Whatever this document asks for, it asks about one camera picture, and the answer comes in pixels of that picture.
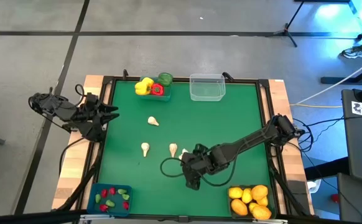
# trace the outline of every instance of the clear plastic container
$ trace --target clear plastic container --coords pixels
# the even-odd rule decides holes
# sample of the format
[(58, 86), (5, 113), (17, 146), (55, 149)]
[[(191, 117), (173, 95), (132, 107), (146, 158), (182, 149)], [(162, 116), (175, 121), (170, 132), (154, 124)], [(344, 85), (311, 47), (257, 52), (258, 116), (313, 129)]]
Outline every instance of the clear plastic container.
[(224, 76), (192, 74), (189, 76), (189, 92), (193, 101), (220, 101), (225, 95)]

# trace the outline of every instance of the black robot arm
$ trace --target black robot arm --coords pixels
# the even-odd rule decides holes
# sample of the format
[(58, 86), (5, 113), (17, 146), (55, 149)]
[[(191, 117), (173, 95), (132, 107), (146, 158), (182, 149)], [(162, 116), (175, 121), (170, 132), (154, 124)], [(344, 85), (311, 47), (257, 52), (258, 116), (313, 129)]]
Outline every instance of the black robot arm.
[(274, 146), (283, 146), (292, 138), (302, 134), (293, 127), (286, 116), (276, 115), (262, 129), (233, 143), (224, 143), (211, 147), (196, 144), (192, 153), (182, 156), (182, 172), (187, 187), (198, 190), (200, 178), (204, 174), (216, 174), (226, 169), (236, 156), (263, 142)]
[(80, 95), (85, 97), (85, 103), (79, 107), (70, 103), (66, 97), (53, 95), (51, 92), (52, 88), (49, 93), (35, 93), (31, 96), (28, 100), (30, 108), (38, 114), (58, 117), (65, 122), (62, 125), (63, 129), (69, 133), (77, 129), (81, 136), (89, 141), (102, 141), (103, 125), (119, 116), (117, 113), (111, 113), (118, 109), (116, 106), (100, 102), (98, 97), (91, 93), (84, 95), (84, 90)]

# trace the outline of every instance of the white garlic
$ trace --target white garlic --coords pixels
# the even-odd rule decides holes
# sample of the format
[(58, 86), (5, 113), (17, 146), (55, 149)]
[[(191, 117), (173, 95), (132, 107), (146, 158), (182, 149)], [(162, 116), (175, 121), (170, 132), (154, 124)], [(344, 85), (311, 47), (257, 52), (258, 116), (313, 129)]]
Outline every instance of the white garlic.
[(179, 159), (180, 159), (180, 160), (182, 160), (182, 155), (183, 155), (184, 153), (186, 153), (186, 152), (188, 152), (186, 149), (182, 149), (182, 153), (181, 153), (181, 155), (179, 155)]
[(146, 142), (142, 143), (141, 149), (144, 152), (144, 157), (146, 157), (146, 154), (148, 153), (148, 150), (149, 150), (149, 144)]
[(156, 119), (152, 116), (148, 117), (148, 124), (151, 124), (151, 125), (156, 125), (158, 126), (158, 122), (156, 121)]
[(170, 150), (170, 153), (171, 153), (171, 157), (174, 158), (175, 152), (177, 151), (177, 144), (176, 143), (170, 144), (169, 150)]

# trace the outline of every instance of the green mat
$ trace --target green mat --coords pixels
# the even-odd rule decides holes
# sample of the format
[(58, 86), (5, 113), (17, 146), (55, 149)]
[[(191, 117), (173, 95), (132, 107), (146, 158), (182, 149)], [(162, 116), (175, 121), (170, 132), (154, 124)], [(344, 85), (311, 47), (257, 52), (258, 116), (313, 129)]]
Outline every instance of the green mat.
[[(261, 128), (259, 103), (254, 85), (227, 84), (218, 102), (192, 101), (188, 83), (174, 83), (169, 102), (142, 100), (134, 93), (136, 82), (117, 81), (113, 105), (120, 117), (110, 122), (101, 163), (99, 183), (130, 185), (130, 214), (230, 217), (227, 188), (230, 185), (270, 186), (263, 144), (238, 156), (232, 181), (223, 187), (201, 182), (200, 190), (188, 189), (185, 178), (168, 178), (159, 165), (170, 157), (169, 144), (176, 143), (178, 157), (183, 148), (196, 143), (207, 147), (236, 141)], [(154, 116), (160, 126), (147, 123)], [(141, 143), (151, 146), (143, 157)], [(206, 178), (224, 182), (231, 167)], [(164, 165), (167, 174), (182, 173), (179, 162)], [(269, 196), (274, 206), (273, 195)]]

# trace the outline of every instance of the person's foot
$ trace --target person's foot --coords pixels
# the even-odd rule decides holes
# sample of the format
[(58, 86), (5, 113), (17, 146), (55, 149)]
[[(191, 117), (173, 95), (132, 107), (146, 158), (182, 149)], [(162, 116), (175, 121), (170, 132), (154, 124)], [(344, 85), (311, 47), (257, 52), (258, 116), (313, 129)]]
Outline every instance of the person's foot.
[(350, 49), (345, 49), (341, 54), (346, 58), (357, 58), (362, 57), (362, 45), (357, 47), (352, 47)]

